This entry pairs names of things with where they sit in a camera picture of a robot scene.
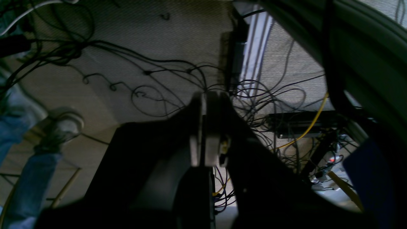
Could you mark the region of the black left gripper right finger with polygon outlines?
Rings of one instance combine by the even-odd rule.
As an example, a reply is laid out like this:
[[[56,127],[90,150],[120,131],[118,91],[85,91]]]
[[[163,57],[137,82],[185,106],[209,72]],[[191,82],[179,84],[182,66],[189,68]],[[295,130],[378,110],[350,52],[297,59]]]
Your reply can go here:
[[[237,200],[233,229],[373,229],[375,219],[330,203],[267,149],[225,93],[205,93],[205,165],[226,157]]]

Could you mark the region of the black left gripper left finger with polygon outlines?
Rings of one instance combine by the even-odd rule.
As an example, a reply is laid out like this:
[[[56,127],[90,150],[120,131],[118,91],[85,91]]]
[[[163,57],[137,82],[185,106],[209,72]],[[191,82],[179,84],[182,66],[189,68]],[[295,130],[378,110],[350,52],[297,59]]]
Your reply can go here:
[[[200,93],[168,120],[116,129],[85,196],[44,210],[36,229],[201,229],[187,185],[199,165]]]

